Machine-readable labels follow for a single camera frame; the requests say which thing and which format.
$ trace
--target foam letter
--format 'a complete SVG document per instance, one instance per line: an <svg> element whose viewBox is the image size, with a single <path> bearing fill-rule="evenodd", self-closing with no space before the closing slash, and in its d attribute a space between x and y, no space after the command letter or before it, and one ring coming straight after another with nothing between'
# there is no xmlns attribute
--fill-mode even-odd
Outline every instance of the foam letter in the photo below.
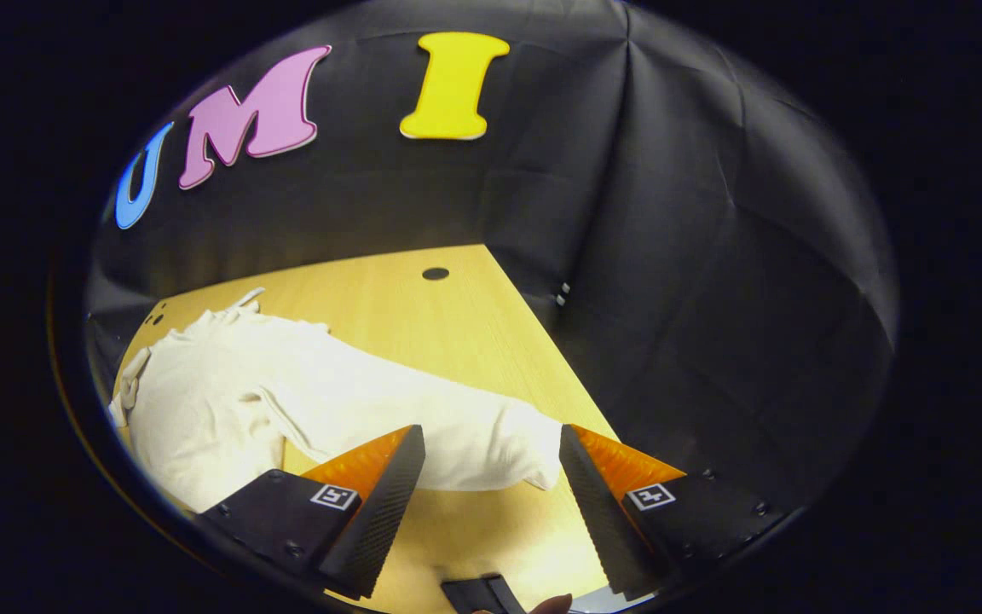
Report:
<svg viewBox="0 0 982 614"><path fill-rule="evenodd" d="M314 47L280 60L260 78L245 102L238 101L229 85L199 101L188 114L192 131L180 188L194 188L211 177L215 163L207 157L207 142L223 164L237 162L253 119L257 135L245 148L252 157L288 152L315 139L316 124L305 119L305 94L313 67L330 51L331 46Z"/></svg>
<svg viewBox="0 0 982 614"><path fill-rule="evenodd" d="M131 199L131 176L136 174L136 164L139 164L139 156L128 164L128 170L120 177L120 185L116 189L116 225L121 229L129 229L143 217L147 212L149 199L153 197L153 184L157 182L157 162L161 156L161 143L172 128L172 122L165 125L163 129L153 135L147 143L147 163L143 165L143 185L139 189L139 194Z"/></svg>
<svg viewBox="0 0 982 614"><path fill-rule="evenodd" d="M505 40L474 32L433 32L419 40L430 51L416 112L401 121L409 139L470 141L487 132L476 113L491 60L510 52Z"/></svg>

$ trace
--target black fabric backdrop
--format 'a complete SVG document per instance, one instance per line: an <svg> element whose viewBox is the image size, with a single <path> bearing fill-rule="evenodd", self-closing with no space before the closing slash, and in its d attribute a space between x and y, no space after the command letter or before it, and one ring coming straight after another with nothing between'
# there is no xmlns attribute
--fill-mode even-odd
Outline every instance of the black fabric backdrop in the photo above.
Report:
<svg viewBox="0 0 982 614"><path fill-rule="evenodd" d="M426 70L418 39L440 31L511 44L484 80L478 140L397 129ZM225 84L245 98L277 61L325 43L304 108L316 139L180 190L188 110ZM794 95L650 11L359 3L211 75L140 141L169 121L147 212L122 230L110 195L96 237L97 272L134 293L94 293L106 388L122 354L109 347L130 341L110 330L148 307L136 295L483 242L624 442L686 471L807 505L880 400L899 300L857 164Z"/></svg>
<svg viewBox="0 0 982 614"><path fill-rule="evenodd" d="M169 547L89 463L46 366L43 272L57 241L89 232L83 197L107 193L110 165L169 101L321 9L0 7L0 611L270 599ZM678 610L982 611L982 539L968 539L982 537L982 9L665 10L845 137L883 203L905 309L883 411L853 463L801 524ZM184 34L199 20L208 32Z"/></svg>

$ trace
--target black plastic part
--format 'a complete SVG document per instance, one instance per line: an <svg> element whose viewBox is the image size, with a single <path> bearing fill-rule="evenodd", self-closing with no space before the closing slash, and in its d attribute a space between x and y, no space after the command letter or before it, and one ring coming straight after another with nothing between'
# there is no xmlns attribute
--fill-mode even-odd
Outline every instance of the black plastic part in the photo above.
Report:
<svg viewBox="0 0 982 614"><path fill-rule="evenodd" d="M332 591L350 599L371 597L424 458L422 427L413 425L362 509L320 564L320 572L332 582Z"/></svg>
<svg viewBox="0 0 982 614"><path fill-rule="evenodd" d="M525 614L506 579L500 575L442 582L442 591L457 614L472 614L476 610L487 610L491 614Z"/></svg>
<svg viewBox="0 0 982 614"><path fill-rule="evenodd" d="M740 551L786 516L740 487L702 475L633 490L623 506L650 545L685 572Z"/></svg>
<svg viewBox="0 0 982 614"><path fill-rule="evenodd" d="M569 424L563 425L560 462L612 592L631 600L657 590L667 565L632 527Z"/></svg>
<svg viewBox="0 0 982 614"><path fill-rule="evenodd" d="M354 490L273 469L199 517L263 559L304 576L360 505Z"/></svg>

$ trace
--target blue letter u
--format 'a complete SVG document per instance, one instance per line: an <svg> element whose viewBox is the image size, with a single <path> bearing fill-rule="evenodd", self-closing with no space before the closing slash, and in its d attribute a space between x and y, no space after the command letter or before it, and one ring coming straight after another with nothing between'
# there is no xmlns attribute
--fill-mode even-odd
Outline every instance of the blue letter u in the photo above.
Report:
<svg viewBox="0 0 982 614"><path fill-rule="evenodd" d="M143 167L143 187L139 190L139 195L135 200L131 199L131 176L136 172L136 164L139 164L139 156L128 164L128 170L124 171L124 177L120 177L120 186L116 190L116 225L121 229L129 229L135 222L143 217L147 212L149 199L153 197L153 184L157 182L157 160L161 156L161 142L172 128L172 122L165 128L157 131L153 139L147 143L147 164Z"/></svg>

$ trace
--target screw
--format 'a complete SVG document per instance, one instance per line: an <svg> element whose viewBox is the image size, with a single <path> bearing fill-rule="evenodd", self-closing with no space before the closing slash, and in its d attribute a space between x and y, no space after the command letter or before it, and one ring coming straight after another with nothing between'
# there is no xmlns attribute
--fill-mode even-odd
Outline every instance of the screw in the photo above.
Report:
<svg viewBox="0 0 982 614"><path fill-rule="evenodd" d="M287 540L285 550L288 555L295 557L295 559L301 559L305 555L305 548L299 547L299 545L290 540Z"/></svg>

